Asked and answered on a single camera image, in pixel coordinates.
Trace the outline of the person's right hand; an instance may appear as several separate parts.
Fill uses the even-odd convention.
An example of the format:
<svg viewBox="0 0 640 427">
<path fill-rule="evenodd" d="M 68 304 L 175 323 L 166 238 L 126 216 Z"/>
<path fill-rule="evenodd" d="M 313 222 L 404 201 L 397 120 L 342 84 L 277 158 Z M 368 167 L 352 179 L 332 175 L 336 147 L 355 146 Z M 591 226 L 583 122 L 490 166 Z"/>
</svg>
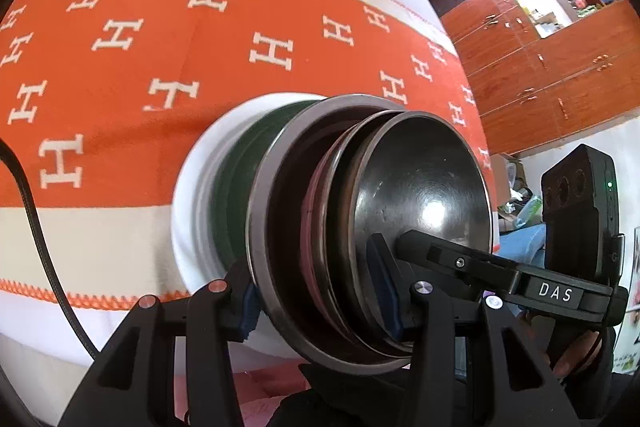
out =
<svg viewBox="0 0 640 427">
<path fill-rule="evenodd" d="M 570 375 L 584 371 L 598 357 L 603 345 L 603 334 L 585 331 L 576 337 L 559 358 L 552 362 L 546 350 L 542 349 L 541 327 L 544 326 L 545 317 L 534 317 L 527 312 L 518 314 L 523 329 L 530 340 L 533 341 L 538 352 L 549 365 L 554 376 L 560 381 L 567 381 Z"/>
</svg>

